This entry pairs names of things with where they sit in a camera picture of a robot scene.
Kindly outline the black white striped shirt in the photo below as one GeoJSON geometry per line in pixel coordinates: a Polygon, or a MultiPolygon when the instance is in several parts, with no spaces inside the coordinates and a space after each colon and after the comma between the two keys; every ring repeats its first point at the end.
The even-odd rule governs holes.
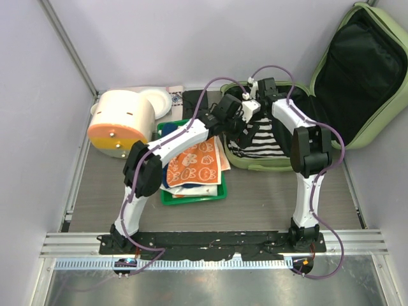
{"type": "Polygon", "coordinates": [[[240,158],[285,158],[286,155],[272,133],[272,121],[264,117],[255,121],[255,123],[259,125],[259,130],[254,135],[252,143],[242,149],[236,142],[227,139],[226,143],[229,151],[240,158]]]}

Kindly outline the orange cartoon print towel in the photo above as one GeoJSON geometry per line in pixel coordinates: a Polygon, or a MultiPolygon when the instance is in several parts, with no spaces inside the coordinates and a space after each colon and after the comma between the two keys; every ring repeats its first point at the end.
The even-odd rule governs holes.
{"type": "Polygon", "coordinates": [[[163,185],[216,185],[221,183],[222,172],[230,169],[221,141],[215,136],[171,159],[164,169],[163,185]]]}

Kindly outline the blue garment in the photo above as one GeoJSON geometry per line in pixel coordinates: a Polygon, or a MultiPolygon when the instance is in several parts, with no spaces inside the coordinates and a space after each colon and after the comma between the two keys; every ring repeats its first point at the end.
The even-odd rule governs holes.
{"type": "MultiPolygon", "coordinates": [[[[164,123],[162,126],[161,130],[161,136],[167,136],[168,134],[174,132],[179,128],[179,126],[174,123],[174,122],[167,122],[164,123]]],[[[171,180],[174,177],[174,174],[176,174],[176,177],[178,177],[177,173],[179,172],[178,170],[168,170],[169,164],[166,164],[163,168],[163,179],[162,179],[162,186],[161,189],[168,191],[169,193],[172,194],[180,194],[184,195],[187,191],[192,190],[195,187],[199,187],[199,184],[182,184],[177,187],[171,187],[168,184],[168,180],[171,180]]]]}

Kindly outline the green plastic tray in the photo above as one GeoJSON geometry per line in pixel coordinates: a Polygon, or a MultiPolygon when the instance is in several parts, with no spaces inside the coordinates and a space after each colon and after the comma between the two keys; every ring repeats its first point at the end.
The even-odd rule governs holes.
{"type": "Polygon", "coordinates": [[[216,184],[218,185],[217,189],[217,196],[190,196],[188,198],[177,198],[173,199],[171,198],[171,194],[166,192],[166,191],[160,191],[161,193],[161,201],[163,205],[180,205],[180,204],[185,204],[185,203],[194,203],[194,202],[199,202],[199,201],[210,201],[210,200],[220,200],[224,199],[227,197],[227,187],[226,187],[226,181],[224,178],[224,172],[222,172],[221,176],[221,183],[216,184]]]}

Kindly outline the cream round drawer cabinet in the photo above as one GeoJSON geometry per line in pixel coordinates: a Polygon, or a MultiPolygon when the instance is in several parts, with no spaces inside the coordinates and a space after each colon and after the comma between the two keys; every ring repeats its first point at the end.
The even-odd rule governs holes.
{"type": "Polygon", "coordinates": [[[102,153],[127,158],[134,143],[148,143],[154,130],[155,112],[141,94],[127,90],[103,93],[91,108],[87,136],[102,153]]]}

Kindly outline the green hard-shell suitcase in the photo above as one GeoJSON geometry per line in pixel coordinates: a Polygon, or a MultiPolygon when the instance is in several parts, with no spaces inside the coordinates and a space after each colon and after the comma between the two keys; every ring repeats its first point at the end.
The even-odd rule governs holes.
{"type": "Polygon", "coordinates": [[[384,10],[356,3],[310,84],[275,87],[309,118],[333,127],[344,148],[361,149],[407,106],[407,31],[384,10]]]}

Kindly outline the white garment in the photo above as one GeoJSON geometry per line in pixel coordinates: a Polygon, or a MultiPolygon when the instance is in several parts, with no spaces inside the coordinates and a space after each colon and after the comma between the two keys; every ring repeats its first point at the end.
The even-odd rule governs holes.
{"type": "Polygon", "coordinates": [[[166,191],[170,194],[183,194],[189,196],[217,196],[218,185],[200,185],[196,187],[170,187],[165,188],[164,185],[160,187],[160,190],[166,191]]]}

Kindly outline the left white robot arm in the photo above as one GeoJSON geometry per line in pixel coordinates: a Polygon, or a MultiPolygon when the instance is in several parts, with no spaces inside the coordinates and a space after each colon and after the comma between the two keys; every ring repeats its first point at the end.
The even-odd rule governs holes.
{"type": "Polygon", "coordinates": [[[149,198],[162,185],[163,167],[193,145],[221,133],[238,136],[252,117],[249,100],[223,96],[211,110],[195,112],[187,124],[160,139],[133,144],[124,167],[125,194],[119,216],[111,225],[106,245],[114,252],[135,249],[140,217],[149,198]]]}

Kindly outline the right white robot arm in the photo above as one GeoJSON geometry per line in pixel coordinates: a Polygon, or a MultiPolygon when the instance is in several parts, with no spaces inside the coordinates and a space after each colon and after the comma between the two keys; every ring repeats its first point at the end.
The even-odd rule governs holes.
{"type": "Polygon", "coordinates": [[[288,244],[305,252],[319,240],[317,210],[323,170],[332,164],[331,131],[317,125],[287,95],[279,93],[275,80],[254,82],[257,100],[272,119],[291,133],[290,163],[297,178],[295,212],[288,229],[288,244]]]}

